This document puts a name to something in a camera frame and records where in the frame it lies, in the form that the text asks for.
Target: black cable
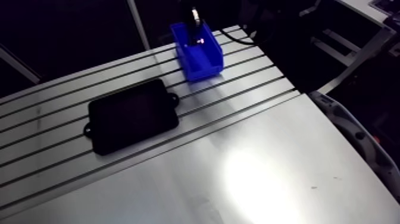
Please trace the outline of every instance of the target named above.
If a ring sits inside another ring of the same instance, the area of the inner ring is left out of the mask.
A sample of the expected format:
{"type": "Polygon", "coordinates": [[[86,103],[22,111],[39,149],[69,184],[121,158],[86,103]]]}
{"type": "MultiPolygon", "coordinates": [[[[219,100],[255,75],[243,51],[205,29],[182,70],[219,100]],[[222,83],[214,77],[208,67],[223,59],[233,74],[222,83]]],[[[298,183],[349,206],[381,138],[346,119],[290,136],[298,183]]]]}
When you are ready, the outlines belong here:
{"type": "Polygon", "coordinates": [[[246,41],[242,41],[242,40],[239,40],[239,39],[234,38],[233,36],[231,36],[230,34],[228,34],[227,32],[225,32],[225,31],[222,30],[222,29],[220,29],[220,32],[221,32],[224,36],[226,36],[227,38],[229,38],[230,40],[235,41],[235,42],[237,42],[237,43],[241,43],[241,44],[244,44],[244,45],[250,45],[250,46],[258,46],[258,45],[261,45],[261,44],[263,44],[263,43],[266,43],[266,42],[268,42],[268,41],[270,41],[270,40],[272,39],[272,37],[273,37],[273,35],[274,35],[274,33],[275,33],[275,26],[273,27],[273,29],[272,29],[272,31],[271,31],[269,37],[268,37],[267,39],[264,39],[263,41],[260,41],[260,42],[246,42],[246,41]]]}

